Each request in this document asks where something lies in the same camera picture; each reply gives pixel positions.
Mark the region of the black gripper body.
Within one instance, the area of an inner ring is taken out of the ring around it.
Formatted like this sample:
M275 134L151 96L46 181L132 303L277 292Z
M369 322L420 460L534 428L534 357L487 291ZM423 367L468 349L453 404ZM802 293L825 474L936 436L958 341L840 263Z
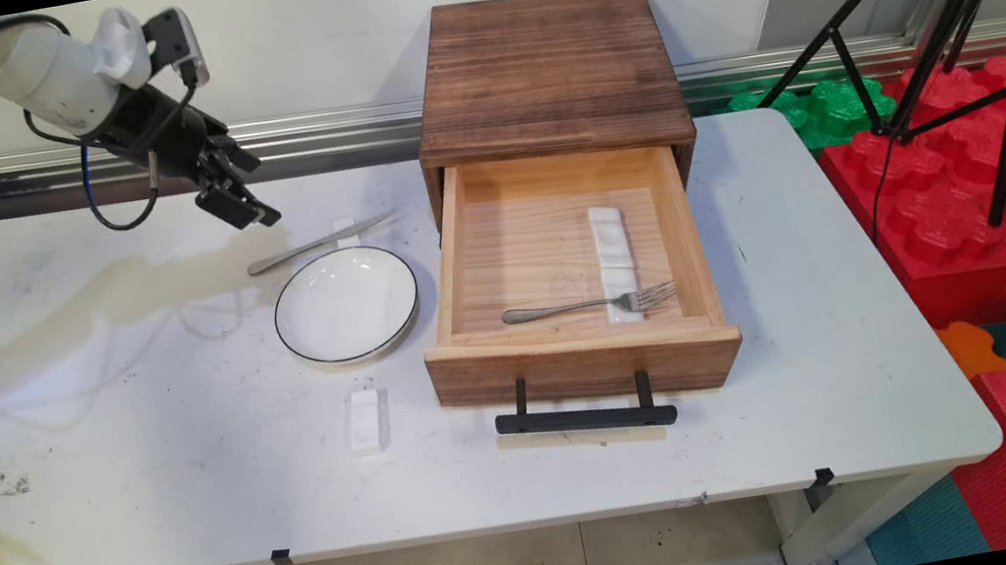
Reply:
M161 191L165 179L202 186L238 177L228 126L192 105L202 77L187 74L182 82L179 100L152 85L122 91L119 107L90 141L148 173L152 192Z

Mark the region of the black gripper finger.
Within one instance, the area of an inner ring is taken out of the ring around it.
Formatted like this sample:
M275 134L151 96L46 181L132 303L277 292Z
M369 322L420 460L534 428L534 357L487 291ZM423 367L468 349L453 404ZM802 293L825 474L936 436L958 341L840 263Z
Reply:
M260 161L229 134L213 136L213 141L217 165L226 174L224 193L228 202L227 220L237 228L252 224L274 226L282 219L281 211L255 197L245 184L245 175L252 174Z
M241 182L227 176L209 177L200 188L195 202L202 211L239 230L256 223L256 206Z

